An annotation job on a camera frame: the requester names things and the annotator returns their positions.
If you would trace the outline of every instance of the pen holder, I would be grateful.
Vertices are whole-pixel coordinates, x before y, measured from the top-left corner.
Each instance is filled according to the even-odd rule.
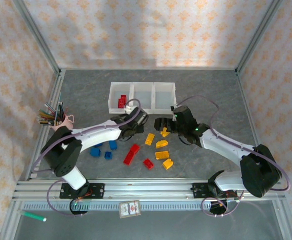
[[[66,126],[69,130],[72,130],[74,128],[73,123],[75,122],[75,117],[73,115],[66,115],[65,120],[62,122],[62,124],[58,125],[58,126],[50,126],[54,131],[56,131],[58,128],[62,127],[62,126]]]

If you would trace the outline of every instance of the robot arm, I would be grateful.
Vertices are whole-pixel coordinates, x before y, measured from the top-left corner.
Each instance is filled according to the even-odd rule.
[[[47,141],[41,153],[57,140],[68,135],[74,135],[53,147],[44,158],[55,175],[63,178],[74,190],[78,191],[78,196],[82,196],[87,192],[89,183],[76,167],[79,154],[87,148],[106,141],[130,138],[134,134],[143,133],[143,125],[148,120],[148,114],[142,109],[131,122],[118,126],[118,124],[131,119],[137,110],[136,107],[129,114],[115,116],[96,126],[73,130],[69,130],[65,126],[61,127]],[[92,130],[86,134],[78,134],[88,129]]]
[[[227,190],[247,190],[252,195],[261,198],[281,178],[281,172],[275,166],[244,150],[258,152],[275,162],[266,146],[261,144],[257,147],[246,145],[210,129],[204,123],[198,124],[187,106],[179,106],[172,110],[172,118],[157,118],[155,120],[157,131],[163,131],[163,128],[167,128],[168,132],[185,137],[190,144],[212,150],[240,167],[240,171],[219,171],[208,180],[209,190],[213,196],[217,197]]]

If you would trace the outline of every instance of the card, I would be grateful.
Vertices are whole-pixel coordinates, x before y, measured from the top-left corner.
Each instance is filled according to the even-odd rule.
[[[119,203],[119,216],[121,219],[140,214],[140,202],[138,200]]]

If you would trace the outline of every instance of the patterned wallpaper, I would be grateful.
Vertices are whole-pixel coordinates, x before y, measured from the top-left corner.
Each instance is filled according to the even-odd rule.
[[[271,0],[25,0],[59,67],[235,69]]]
[[[39,132],[53,71],[11,0],[0,0],[0,231]]]
[[[282,2],[241,80],[261,141],[292,181],[292,0]],[[287,199],[292,206],[292,188]]]

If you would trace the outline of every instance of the green marker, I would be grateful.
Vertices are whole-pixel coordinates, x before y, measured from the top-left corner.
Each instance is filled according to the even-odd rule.
[[[44,216],[40,216],[40,215],[36,215],[34,213],[31,213],[31,212],[27,212],[27,211],[22,211],[22,210],[18,210],[18,212],[23,215],[23,216],[26,216],[26,217],[30,217],[32,219],[36,219],[36,220],[39,220],[39,221],[43,221],[45,222],[47,220],[46,217]]]

